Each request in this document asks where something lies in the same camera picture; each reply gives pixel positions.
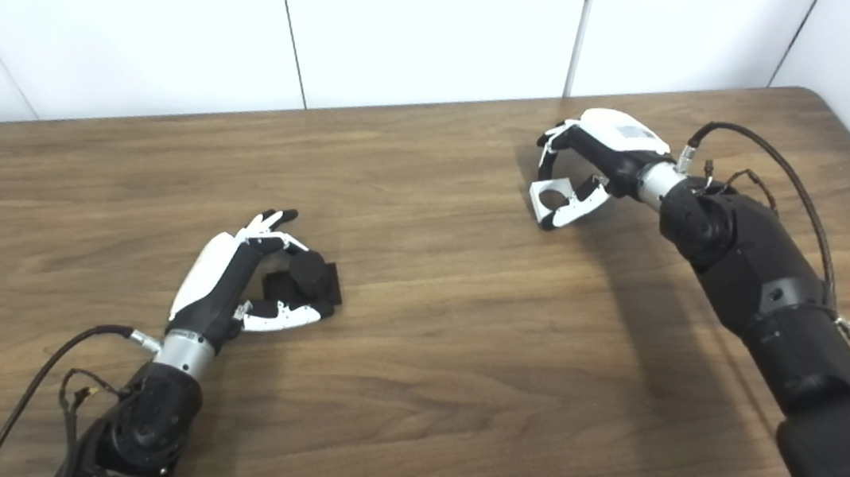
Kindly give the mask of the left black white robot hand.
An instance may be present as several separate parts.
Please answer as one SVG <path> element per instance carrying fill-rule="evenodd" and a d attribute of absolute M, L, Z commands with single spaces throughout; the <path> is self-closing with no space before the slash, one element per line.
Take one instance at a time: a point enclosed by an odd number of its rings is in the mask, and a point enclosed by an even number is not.
<path fill-rule="evenodd" d="M 242 332 L 288 331 L 335 315 L 343 303 L 337 266 L 282 231 L 296 218 L 297 210 L 266 210 L 236 234 L 210 239 L 174 297 L 165 332 L 203 339 L 219 353 Z M 261 299 L 244 298 L 258 264 L 278 252 L 289 266 L 264 276 Z"/>

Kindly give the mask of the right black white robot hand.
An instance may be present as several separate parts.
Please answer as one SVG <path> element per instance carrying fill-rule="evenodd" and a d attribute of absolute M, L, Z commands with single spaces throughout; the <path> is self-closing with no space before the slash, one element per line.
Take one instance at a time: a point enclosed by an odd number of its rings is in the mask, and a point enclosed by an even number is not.
<path fill-rule="evenodd" d="M 628 198 L 660 210 L 685 179 L 670 147 L 642 122 L 612 109 L 593 108 L 543 133 L 537 181 L 529 188 L 534 218 L 553 231 L 593 213 L 610 198 Z M 573 150 L 596 169 L 580 186 L 553 174 L 560 152 Z"/>

